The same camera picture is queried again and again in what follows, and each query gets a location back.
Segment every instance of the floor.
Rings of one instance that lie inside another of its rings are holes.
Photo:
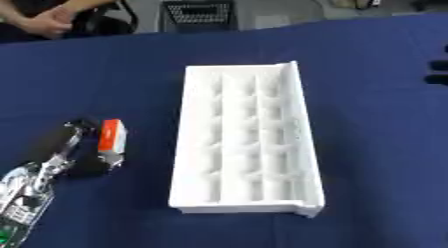
[[[129,0],[140,16],[139,33],[156,32],[162,0]],[[413,0],[383,0],[381,7],[365,11],[336,8],[330,0],[236,0],[242,30],[262,29],[326,19],[416,14]]]

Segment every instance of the black basket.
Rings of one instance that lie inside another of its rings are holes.
[[[165,1],[159,32],[196,33],[238,30],[233,0]]]

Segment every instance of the white box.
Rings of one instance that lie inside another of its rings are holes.
[[[187,68],[169,204],[184,213],[319,213],[296,62]]]

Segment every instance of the table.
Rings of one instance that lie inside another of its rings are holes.
[[[200,35],[148,34],[0,47],[0,170],[45,130],[118,117],[128,160],[63,182],[25,248],[436,248],[448,234],[448,15],[356,19]],[[184,69],[297,60],[327,207],[182,215],[167,206]]]

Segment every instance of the person's arm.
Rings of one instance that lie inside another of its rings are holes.
[[[51,39],[61,36],[72,28],[72,24],[60,23],[50,13],[41,13],[28,18],[16,9],[11,0],[0,0],[0,17],[29,34]]]
[[[61,6],[77,14],[79,12],[95,8],[97,6],[111,3],[117,0],[69,0]]]
[[[0,0],[0,17],[14,26],[20,26],[25,20],[25,16],[16,9],[11,0]]]

